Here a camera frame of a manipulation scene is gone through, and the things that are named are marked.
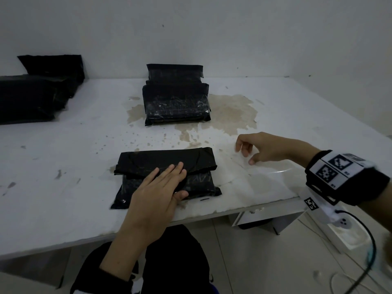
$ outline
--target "person's left hand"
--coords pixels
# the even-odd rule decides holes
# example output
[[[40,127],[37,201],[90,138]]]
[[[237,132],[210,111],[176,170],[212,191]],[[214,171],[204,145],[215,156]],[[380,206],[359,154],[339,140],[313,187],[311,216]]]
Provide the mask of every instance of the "person's left hand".
[[[132,195],[119,234],[140,238],[144,247],[162,236],[174,216],[177,203],[189,195],[187,191],[174,193],[179,182],[187,176],[183,166],[182,162],[176,167],[170,165],[157,178],[159,169],[155,168],[144,179]]]

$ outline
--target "tiled floor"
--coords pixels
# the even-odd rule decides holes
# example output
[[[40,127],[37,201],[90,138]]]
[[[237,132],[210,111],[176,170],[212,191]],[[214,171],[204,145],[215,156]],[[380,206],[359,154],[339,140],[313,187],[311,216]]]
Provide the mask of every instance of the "tiled floor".
[[[335,272],[357,277],[361,269],[325,237],[307,216],[296,220],[279,236],[256,227],[241,230],[231,227],[227,217],[188,224],[201,243],[210,264],[214,285],[222,294],[242,293],[331,293],[330,278]],[[53,287],[0,274],[0,293],[65,294],[75,279],[86,256],[101,243],[72,249],[63,286]],[[370,278],[365,285],[375,293],[385,293]],[[336,294],[344,293],[350,282],[336,277]],[[372,293],[359,287],[360,294]]]

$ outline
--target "leg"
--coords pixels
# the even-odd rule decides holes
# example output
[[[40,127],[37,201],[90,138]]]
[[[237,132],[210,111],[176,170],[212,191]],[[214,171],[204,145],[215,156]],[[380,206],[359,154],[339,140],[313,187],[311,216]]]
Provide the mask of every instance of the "leg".
[[[146,251],[143,294],[213,293],[210,267],[198,241],[184,225],[166,228]]]

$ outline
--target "tabletop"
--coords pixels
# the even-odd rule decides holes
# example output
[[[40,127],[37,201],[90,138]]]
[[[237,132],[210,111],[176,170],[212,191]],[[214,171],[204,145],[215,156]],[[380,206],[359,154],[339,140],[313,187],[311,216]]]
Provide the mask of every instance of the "tabletop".
[[[211,147],[222,195],[182,202],[174,223],[297,198],[303,168],[249,166],[238,134],[265,131],[367,158],[392,176],[392,142],[290,78],[205,78],[211,121],[144,126],[145,79],[85,82],[55,121],[0,126],[0,258],[113,235],[121,152]]]

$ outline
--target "black plastic bag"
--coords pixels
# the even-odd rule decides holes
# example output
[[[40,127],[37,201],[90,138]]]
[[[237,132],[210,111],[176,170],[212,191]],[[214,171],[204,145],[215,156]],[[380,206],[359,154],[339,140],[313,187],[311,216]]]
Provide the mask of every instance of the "black plastic bag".
[[[218,196],[221,191],[214,186],[211,171],[217,168],[212,148],[185,150],[149,150],[121,153],[115,174],[123,174],[123,184],[118,191],[112,209],[127,209],[134,191],[143,179],[156,167],[164,171],[170,164],[184,163],[187,177],[175,189],[186,190],[188,199]]]
[[[66,89],[72,98],[85,79],[81,55],[18,56],[29,75],[67,78]]]
[[[201,83],[203,66],[201,65],[173,65],[147,64],[149,80],[146,84],[180,84]]]
[[[145,125],[180,121],[210,121],[208,84],[145,85]]]
[[[50,121],[65,108],[68,78],[31,75],[0,77],[0,124]]]

